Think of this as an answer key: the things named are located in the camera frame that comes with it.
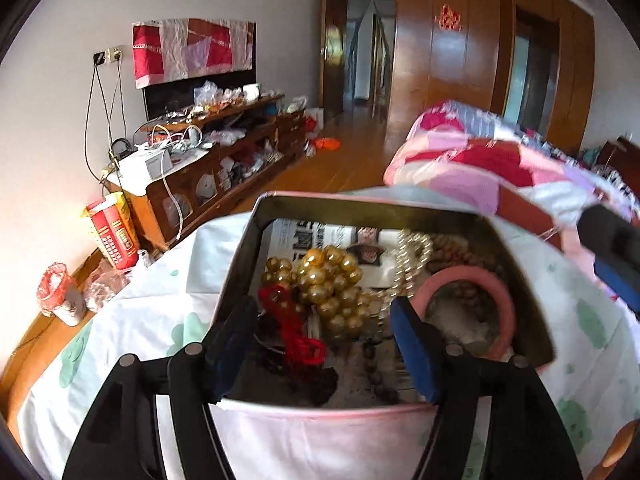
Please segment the person's right hand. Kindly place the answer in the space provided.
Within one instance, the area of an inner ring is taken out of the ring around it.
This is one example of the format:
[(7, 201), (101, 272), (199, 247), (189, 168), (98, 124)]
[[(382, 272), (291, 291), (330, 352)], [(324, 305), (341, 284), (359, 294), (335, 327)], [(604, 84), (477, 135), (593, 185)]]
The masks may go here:
[(587, 479), (614, 479), (615, 469), (626, 460), (639, 457), (639, 421), (628, 422), (616, 434), (602, 460), (594, 466)]

